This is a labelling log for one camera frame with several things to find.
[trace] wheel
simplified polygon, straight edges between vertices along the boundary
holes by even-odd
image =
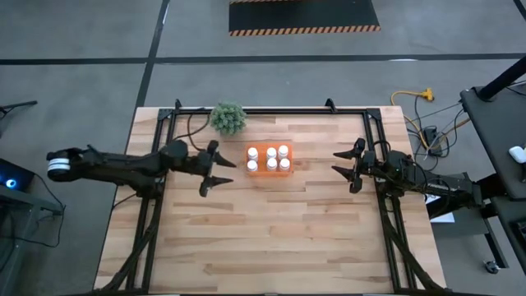
[[[486,267],[486,271],[492,275],[496,275],[500,270],[500,267],[495,263],[495,261],[484,262],[484,267]]]

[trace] black floor mat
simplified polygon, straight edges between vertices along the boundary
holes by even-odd
[[[375,32],[371,0],[237,0],[230,2],[231,36]]]

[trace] blue light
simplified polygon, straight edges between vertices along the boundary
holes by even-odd
[[[13,189],[14,187],[16,187],[16,180],[13,180],[13,179],[7,180],[6,181],[6,186],[9,189]]]

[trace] white paper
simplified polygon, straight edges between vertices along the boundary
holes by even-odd
[[[427,196],[426,204],[441,198],[441,197],[433,196],[430,194],[426,194],[426,196]],[[431,223],[454,223],[453,213],[444,214],[442,216],[438,216],[434,219],[431,219]]]

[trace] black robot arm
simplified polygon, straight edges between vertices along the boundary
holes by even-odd
[[[362,189],[361,175],[375,177],[379,190],[387,196],[402,197],[406,191],[439,197],[427,205],[430,218],[458,210],[461,207],[482,206],[480,187],[464,173],[461,178],[443,176],[425,171],[411,155],[390,150],[384,161],[376,158],[375,151],[364,151],[365,140],[357,139],[351,151],[334,153],[346,160],[355,160],[352,169],[333,166],[350,182],[351,193]]]
[[[206,197],[209,188],[233,181],[210,175],[213,163],[236,167],[219,154],[218,147],[217,141],[211,141],[206,150],[195,156],[188,156],[187,143],[181,140],[172,141],[158,152],[143,156],[102,153],[92,146],[87,150],[70,148],[48,153],[48,177],[55,182],[86,178],[118,186],[128,185],[139,197],[156,198],[161,194],[160,178],[172,170],[202,176],[204,180],[199,193]]]

